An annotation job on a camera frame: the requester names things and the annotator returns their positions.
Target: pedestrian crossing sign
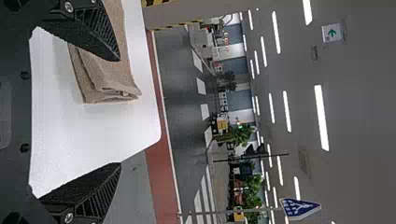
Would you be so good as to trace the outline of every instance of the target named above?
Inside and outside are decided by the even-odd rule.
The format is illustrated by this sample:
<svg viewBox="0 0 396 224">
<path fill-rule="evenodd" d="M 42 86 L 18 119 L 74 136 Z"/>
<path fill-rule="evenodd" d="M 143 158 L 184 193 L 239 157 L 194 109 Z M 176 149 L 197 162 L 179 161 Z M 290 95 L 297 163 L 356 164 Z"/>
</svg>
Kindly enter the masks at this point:
<svg viewBox="0 0 396 224">
<path fill-rule="evenodd" d="M 297 221 L 309 217 L 321 209 L 320 203 L 311 203 L 289 198 L 280 199 L 280 204 L 290 221 Z"/>
</svg>

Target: fluorescent light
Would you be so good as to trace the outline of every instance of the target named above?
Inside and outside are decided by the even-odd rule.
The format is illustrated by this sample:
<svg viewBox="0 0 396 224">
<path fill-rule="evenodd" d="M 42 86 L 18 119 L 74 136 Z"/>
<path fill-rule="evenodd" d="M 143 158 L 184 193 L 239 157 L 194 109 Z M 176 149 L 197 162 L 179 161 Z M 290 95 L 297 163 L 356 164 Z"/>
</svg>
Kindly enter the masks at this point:
<svg viewBox="0 0 396 224">
<path fill-rule="evenodd" d="M 260 74 L 260 66 L 259 66 L 259 56 L 257 55 L 257 50 L 254 50 L 254 61 L 256 61 L 257 75 L 259 75 Z"/>
<path fill-rule="evenodd" d="M 294 177 L 294 189 L 296 191 L 296 199 L 301 200 L 300 183 L 297 176 Z"/>
<path fill-rule="evenodd" d="M 265 179 L 267 180 L 267 189 L 268 191 L 270 191 L 271 185 L 270 185 L 270 176 L 268 175 L 268 171 L 265 172 Z"/>
<path fill-rule="evenodd" d="M 260 115 L 260 105 L 259 105 L 259 97 L 256 96 L 256 106 L 257 106 L 257 115 Z"/>
<path fill-rule="evenodd" d="M 283 102 L 285 104 L 286 126 L 288 127 L 288 132 L 291 133 L 289 100 L 288 93 L 286 91 L 283 91 Z"/>
<path fill-rule="evenodd" d="M 320 85 L 315 86 L 315 99 L 317 101 L 318 123 L 320 142 L 323 150 L 329 151 L 329 136 L 327 135 L 326 115 L 324 112 L 323 92 Z"/>
<path fill-rule="evenodd" d="M 262 42 L 262 59 L 264 60 L 264 66 L 267 66 L 267 53 L 265 52 L 264 36 L 260 38 Z"/>
<path fill-rule="evenodd" d="M 247 52 L 248 51 L 247 37 L 245 35 L 242 35 L 242 37 L 244 37 L 244 48 L 245 48 L 245 52 Z"/>
<path fill-rule="evenodd" d="M 272 102 L 272 94 L 268 94 L 268 98 L 270 99 L 270 109 L 271 109 L 271 120 L 273 123 L 275 123 L 275 113 L 274 113 L 274 105 Z"/>
<path fill-rule="evenodd" d="M 275 224 L 275 215 L 274 215 L 274 211 L 271 211 L 271 219 L 272 219 L 272 224 Z"/>
<path fill-rule="evenodd" d="M 265 193 L 265 205 L 267 205 L 267 207 L 269 207 L 270 203 L 268 202 L 268 192 L 267 192 L 267 190 L 265 190 L 264 193 Z"/>
<path fill-rule="evenodd" d="M 259 143 L 259 146 L 261 146 L 262 142 L 260 141 L 260 133 L 259 133 L 259 131 L 257 131 L 256 134 L 257 134 L 257 142 Z"/>
<path fill-rule="evenodd" d="M 253 77 L 253 79 L 254 79 L 254 66 L 253 66 L 253 60 L 251 60 L 250 59 L 250 69 L 251 69 L 251 76 Z"/>
<path fill-rule="evenodd" d="M 268 161 L 270 162 L 270 168 L 272 168 L 272 157 L 271 157 L 271 146 L 267 144 L 267 150 L 268 150 Z"/>
<path fill-rule="evenodd" d="M 305 25 L 309 25 L 312 21 L 312 8 L 311 0 L 303 0 L 304 15 L 305 15 Z"/>
<path fill-rule="evenodd" d="M 274 33 L 275 33 L 275 42 L 276 42 L 276 52 L 280 54 L 280 40 L 279 40 L 279 31 L 277 30 L 277 19 L 276 12 L 273 11 L 273 25 L 274 25 Z"/>
<path fill-rule="evenodd" d="M 260 165 L 262 166 L 262 176 L 265 176 L 264 161 L 260 161 Z"/>
<path fill-rule="evenodd" d="M 275 187 L 273 187 L 273 194 L 274 194 L 275 207 L 277 207 L 277 194 L 276 194 L 276 188 Z"/>
<path fill-rule="evenodd" d="M 277 159 L 277 170 L 279 171 L 279 182 L 280 185 L 283 186 L 282 162 L 280 161 L 280 157 L 276 157 L 276 159 Z"/>
<path fill-rule="evenodd" d="M 251 11 L 247 12 L 248 14 L 248 22 L 250 23 L 250 30 L 253 30 L 253 19 L 251 18 Z"/>
<path fill-rule="evenodd" d="M 251 97 L 251 102 L 253 103 L 253 113 L 256 114 L 256 104 L 254 103 L 254 96 Z"/>
</svg>

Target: red floor stripe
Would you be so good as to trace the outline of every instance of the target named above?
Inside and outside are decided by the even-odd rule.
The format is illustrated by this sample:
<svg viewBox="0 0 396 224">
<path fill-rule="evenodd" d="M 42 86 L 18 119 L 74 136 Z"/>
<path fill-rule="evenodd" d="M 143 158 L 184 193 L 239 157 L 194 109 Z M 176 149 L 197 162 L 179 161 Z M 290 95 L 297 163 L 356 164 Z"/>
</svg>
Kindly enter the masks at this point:
<svg viewBox="0 0 396 224">
<path fill-rule="evenodd" d="M 161 98 L 160 82 L 158 79 L 157 64 L 155 61 L 153 36 L 150 31 L 146 31 L 146 34 L 162 129 L 161 140 L 157 144 L 146 149 L 149 182 L 151 185 L 151 193 L 157 224 L 176 224 L 179 223 L 177 219 L 177 196 L 172 173 L 172 162 L 169 154 L 170 152 L 167 132 L 165 128 L 163 100 Z"/>
</svg>

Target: brown towel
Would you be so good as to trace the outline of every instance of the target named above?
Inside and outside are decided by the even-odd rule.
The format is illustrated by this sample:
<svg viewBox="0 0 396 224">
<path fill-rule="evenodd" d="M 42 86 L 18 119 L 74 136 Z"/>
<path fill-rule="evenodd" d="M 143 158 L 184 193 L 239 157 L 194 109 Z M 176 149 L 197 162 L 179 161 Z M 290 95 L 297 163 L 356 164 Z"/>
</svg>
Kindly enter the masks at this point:
<svg viewBox="0 0 396 224">
<path fill-rule="evenodd" d="M 121 0 L 104 1 L 104 5 L 116 34 L 121 61 L 108 62 L 69 44 L 78 85 L 87 104 L 131 101 L 142 94 L 131 73 Z"/>
</svg>

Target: white table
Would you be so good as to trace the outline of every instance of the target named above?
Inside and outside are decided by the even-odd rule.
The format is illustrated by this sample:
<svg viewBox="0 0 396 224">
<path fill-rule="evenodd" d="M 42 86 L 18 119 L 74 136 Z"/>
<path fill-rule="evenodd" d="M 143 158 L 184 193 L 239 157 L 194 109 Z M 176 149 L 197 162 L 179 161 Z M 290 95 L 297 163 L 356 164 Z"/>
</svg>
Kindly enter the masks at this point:
<svg viewBox="0 0 396 224">
<path fill-rule="evenodd" d="M 85 105 L 66 43 L 40 28 L 31 43 L 33 151 L 29 183 L 36 197 L 109 162 L 155 144 L 160 119 L 139 0 L 123 0 L 138 101 Z"/>
</svg>

